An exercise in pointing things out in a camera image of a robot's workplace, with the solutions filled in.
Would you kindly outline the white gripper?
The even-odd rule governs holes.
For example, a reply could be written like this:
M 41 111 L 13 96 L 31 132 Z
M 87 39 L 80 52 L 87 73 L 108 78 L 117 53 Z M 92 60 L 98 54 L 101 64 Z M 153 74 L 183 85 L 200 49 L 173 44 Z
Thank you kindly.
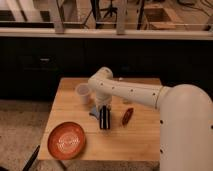
M 111 104 L 112 101 L 112 96 L 107 95 L 107 96 L 97 96 L 95 98 L 95 104 L 96 108 L 100 109 L 99 112 L 99 127 L 100 129 L 103 129 L 103 106 L 105 107 L 105 129 L 110 129 L 110 109 L 107 107 Z

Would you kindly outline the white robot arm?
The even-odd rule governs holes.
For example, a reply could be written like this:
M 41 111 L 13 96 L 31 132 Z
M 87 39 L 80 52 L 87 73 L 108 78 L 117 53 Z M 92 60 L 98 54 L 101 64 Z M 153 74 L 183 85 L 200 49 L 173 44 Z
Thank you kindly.
M 159 111 L 160 171 L 213 171 L 213 100 L 203 89 L 116 81 L 107 67 L 88 84 L 96 93 L 97 108 L 118 96 Z

